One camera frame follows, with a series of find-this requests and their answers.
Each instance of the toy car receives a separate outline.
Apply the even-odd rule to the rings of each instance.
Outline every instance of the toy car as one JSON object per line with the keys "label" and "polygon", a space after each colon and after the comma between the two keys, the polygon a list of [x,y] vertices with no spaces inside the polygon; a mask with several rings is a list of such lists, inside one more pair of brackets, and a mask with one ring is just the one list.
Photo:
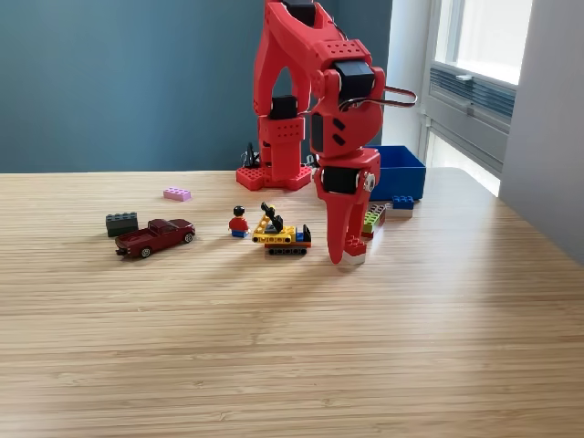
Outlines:
{"label": "toy car", "polygon": [[148,222],[148,228],[116,237],[116,254],[146,258],[180,242],[190,244],[193,238],[194,226],[184,219],[153,219]]}

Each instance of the yellow lego vehicle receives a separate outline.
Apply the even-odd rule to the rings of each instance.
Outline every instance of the yellow lego vehicle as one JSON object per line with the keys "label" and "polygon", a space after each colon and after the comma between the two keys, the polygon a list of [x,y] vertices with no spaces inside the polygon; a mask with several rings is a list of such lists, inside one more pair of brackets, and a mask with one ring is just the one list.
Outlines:
{"label": "yellow lego vehicle", "polygon": [[276,216],[274,205],[262,203],[264,215],[252,234],[252,241],[264,244],[271,256],[302,256],[310,248],[312,238],[306,225],[302,232],[295,226],[284,226],[281,216]]}

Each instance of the blue box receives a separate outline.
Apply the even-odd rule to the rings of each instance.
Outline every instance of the blue box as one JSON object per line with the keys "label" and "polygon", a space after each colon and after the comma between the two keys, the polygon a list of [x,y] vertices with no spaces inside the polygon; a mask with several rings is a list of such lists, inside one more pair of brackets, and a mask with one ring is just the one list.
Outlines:
{"label": "blue box", "polygon": [[422,199],[426,166],[405,146],[367,146],[381,156],[381,177],[370,201],[389,201],[393,196]]}

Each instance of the red shirt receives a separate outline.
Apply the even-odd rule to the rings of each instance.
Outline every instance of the red shirt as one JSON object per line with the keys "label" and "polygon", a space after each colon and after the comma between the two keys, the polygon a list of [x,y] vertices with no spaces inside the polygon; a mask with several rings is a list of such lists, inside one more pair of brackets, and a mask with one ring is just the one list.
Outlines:
{"label": "red shirt", "polygon": [[244,217],[234,217],[229,221],[229,229],[232,231],[247,231],[247,221]]}

